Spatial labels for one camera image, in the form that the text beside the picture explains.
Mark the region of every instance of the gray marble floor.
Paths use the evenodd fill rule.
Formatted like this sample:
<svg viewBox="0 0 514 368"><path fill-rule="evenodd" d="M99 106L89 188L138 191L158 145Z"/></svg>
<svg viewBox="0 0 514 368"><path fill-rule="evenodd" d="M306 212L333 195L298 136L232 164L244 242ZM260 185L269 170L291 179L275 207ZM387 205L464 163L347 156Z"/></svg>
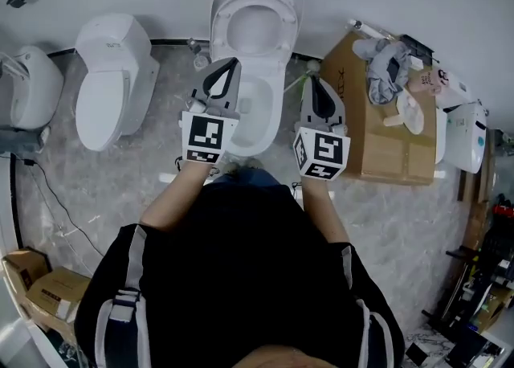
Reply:
<svg viewBox="0 0 514 368"><path fill-rule="evenodd" d="M176 173L173 162L181 152L177 116L194 74L192 55L186 47L154 47L152 55L161 70L141 129L101 153L85 149L75 128L76 98L87 69L78 55L55 58L65 85L47 147L37 159L73 222L103 253L119 228L136 222L165 187L159 173ZM292 60L286 84L304 69L303 61ZM300 180L291 150L299 106L299 89L292 89L284 97L276 139L259 156L283 183ZM459 245L467 221L469 206L456 202L457 170L445 165L438 169L447 177L424 187L349 179L331 184L350 238L405 332L421 325L421 309L434 306L450 263L444 252ZM100 255L69 222L39 168L19 163L17 185L26 243L47 252L54 265L90 275Z"/></svg>

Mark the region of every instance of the closed toilet lid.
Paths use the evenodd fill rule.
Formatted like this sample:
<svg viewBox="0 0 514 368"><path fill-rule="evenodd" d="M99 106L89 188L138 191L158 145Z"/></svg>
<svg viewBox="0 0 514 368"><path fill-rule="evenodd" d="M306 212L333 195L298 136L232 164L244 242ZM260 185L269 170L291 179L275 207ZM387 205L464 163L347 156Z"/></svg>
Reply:
<svg viewBox="0 0 514 368"><path fill-rule="evenodd" d="M86 148L101 151L120 136L128 91L129 78L123 71L86 75L75 113L77 133Z"/></svg>
<svg viewBox="0 0 514 368"><path fill-rule="evenodd" d="M296 12L280 0L228 0L214 15L213 60L237 57L286 64L296 42Z"/></svg>

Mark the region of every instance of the person's right arm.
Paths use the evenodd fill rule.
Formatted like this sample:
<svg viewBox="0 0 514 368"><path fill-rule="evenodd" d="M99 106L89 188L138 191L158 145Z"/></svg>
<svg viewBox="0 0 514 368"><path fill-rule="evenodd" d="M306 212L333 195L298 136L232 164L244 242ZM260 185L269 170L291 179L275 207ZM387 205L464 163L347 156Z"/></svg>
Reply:
<svg viewBox="0 0 514 368"><path fill-rule="evenodd" d="M304 211L329 243L348 243L349 237L328 194L327 182L302 177Z"/></svg>

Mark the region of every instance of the backpack strap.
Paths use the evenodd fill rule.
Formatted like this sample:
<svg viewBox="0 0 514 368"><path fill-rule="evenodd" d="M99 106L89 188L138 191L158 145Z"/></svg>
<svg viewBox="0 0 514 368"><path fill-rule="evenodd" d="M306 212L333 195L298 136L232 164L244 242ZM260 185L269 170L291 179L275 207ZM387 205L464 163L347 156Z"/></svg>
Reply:
<svg viewBox="0 0 514 368"><path fill-rule="evenodd" d="M146 300L139 289L145 240L146 232L137 225L128 250L125 287L105 301L98 313L95 360L99 368L151 368Z"/></svg>

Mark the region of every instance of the person's left arm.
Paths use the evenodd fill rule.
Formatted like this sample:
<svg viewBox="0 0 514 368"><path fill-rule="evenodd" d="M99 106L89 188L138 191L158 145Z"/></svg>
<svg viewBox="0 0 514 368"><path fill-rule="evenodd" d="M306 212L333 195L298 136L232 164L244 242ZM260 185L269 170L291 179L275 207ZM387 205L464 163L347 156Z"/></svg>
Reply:
<svg viewBox="0 0 514 368"><path fill-rule="evenodd" d="M187 213L209 176L211 164L187 162L177 177L141 216L141 225L170 231Z"/></svg>

